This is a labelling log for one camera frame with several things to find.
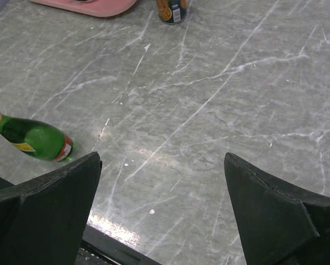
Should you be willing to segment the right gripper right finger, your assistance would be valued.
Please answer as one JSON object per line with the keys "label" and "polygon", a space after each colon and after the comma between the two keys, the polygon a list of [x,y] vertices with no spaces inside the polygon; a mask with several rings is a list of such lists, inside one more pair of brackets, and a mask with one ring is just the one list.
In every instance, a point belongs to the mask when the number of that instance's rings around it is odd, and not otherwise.
{"label": "right gripper right finger", "polygon": [[247,264],[330,264],[330,197],[233,153],[223,166]]}

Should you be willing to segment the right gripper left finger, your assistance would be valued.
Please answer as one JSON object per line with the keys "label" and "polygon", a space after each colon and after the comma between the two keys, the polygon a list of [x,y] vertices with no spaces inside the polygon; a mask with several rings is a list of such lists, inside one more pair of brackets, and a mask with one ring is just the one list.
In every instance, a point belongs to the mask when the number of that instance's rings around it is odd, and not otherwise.
{"label": "right gripper left finger", "polygon": [[0,264],[74,264],[101,169],[92,152],[17,185],[0,177]]}

